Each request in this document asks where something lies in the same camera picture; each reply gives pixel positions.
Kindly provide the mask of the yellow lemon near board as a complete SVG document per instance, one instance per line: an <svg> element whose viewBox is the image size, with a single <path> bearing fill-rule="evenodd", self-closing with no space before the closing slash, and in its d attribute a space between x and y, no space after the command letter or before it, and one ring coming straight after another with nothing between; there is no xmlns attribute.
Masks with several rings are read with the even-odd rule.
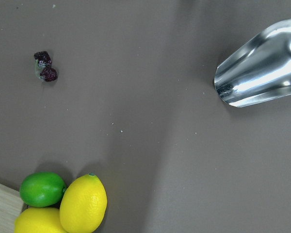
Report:
<svg viewBox="0 0 291 233"><path fill-rule="evenodd" d="M15 220L15 233L66 233L59 218L59 209L30 207Z"/></svg>

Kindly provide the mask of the yellow lemon outer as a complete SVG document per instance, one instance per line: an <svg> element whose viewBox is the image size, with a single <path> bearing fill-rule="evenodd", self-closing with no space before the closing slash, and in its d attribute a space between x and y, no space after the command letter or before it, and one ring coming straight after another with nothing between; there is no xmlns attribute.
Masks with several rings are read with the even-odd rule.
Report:
<svg viewBox="0 0 291 233"><path fill-rule="evenodd" d="M67 188L60 205L60 223L69 233L92 233L102 223L107 208L104 185L93 173L77 178Z"/></svg>

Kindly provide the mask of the green lime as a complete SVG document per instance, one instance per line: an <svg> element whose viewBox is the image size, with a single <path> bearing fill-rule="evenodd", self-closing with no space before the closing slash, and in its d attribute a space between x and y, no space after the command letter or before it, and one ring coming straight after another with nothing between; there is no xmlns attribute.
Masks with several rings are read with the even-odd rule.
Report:
<svg viewBox="0 0 291 233"><path fill-rule="evenodd" d="M60 202L67 186L54 172L37 172L27 176L20 186L20 197L31 207L48 207Z"/></svg>

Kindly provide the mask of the bamboo cutting board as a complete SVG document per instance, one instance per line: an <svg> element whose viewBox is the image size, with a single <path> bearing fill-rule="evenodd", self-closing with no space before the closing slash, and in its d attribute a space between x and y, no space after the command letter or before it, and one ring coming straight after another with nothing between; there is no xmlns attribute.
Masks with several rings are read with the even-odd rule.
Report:
<svg viewBox="0 0 291 233"><path fill-rule="evenodd" d="M0 184L0 233L12 233L16 218L27 209L18 191Z"/></svg>

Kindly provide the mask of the silver metal scoop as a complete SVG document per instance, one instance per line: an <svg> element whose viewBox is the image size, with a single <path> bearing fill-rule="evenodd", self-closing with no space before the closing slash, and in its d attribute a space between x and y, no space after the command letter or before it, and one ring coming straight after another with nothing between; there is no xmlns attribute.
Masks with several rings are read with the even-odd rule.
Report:
<svg viewBox="0 0 291 233"><path fill-rule="evenodd" d="M291 19L264 29L225 59L214 87L238 108L291 95Z"/></svg>

